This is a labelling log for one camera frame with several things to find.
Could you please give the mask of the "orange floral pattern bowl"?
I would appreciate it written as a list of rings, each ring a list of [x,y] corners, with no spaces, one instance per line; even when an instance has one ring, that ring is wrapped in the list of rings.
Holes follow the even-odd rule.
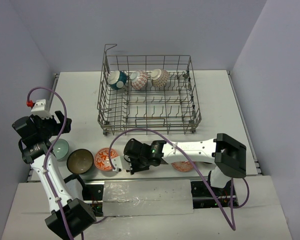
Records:
[[[100,149],[94,156],[94,165],[101,171],[112,171],[113,167],[109,161],[109,148],[105,147]]]

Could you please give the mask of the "white bowl red diamond pattern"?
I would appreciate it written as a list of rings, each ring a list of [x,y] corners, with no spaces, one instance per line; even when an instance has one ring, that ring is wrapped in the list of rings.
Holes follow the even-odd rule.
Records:
[[[147,84],[148,75],[145,71],[142,70],[134,71],[130,75],[129,80],[132,88],[139,91]]]

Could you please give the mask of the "grey geometric pattern bowl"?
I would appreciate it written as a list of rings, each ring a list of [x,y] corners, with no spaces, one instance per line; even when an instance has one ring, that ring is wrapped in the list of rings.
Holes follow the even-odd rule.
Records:
[[[169,72],[164,69],[157,68],[150,73],[151,83],[155,88],[164,87],[169,78]]]

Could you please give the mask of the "blue triangle pattern bowl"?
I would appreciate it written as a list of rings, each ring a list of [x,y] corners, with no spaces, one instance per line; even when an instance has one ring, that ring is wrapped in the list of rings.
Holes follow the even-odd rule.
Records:
[[[127,75],[120,70],[113,71],[108,79],[107,83],[113,90],[122,89],[127,82]]]

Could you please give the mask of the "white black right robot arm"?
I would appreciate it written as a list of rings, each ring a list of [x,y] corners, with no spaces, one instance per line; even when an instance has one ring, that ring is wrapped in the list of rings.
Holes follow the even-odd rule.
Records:
[[[132,138],[123,150],[132,174],[149,170],[150,166],[177,162],[215,165],[207,183],[207,190],[213,196],[219,195],[231,179],[246,177],[246,152],[243,143],[225,133],[204,141],[168,143],[167,140],[155,140],[150,145]]]

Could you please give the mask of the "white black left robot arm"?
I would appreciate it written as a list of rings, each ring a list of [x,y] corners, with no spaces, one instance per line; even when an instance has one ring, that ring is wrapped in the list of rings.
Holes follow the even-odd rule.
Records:
[[[50,142],[52,136],[69,133],[71,123],[70,118],[56,111],[51,117],[32,114],[12,124],[21,137],[18,147],[22,159],[37,173],[48,198],[50,216],[45,219],[45,224],[63,240],[82,236],[96,222],[92,208],[82,200],[88,187],[78,175],[62,177]],[[66,184],[73,180],[77,182],[69,189]]]

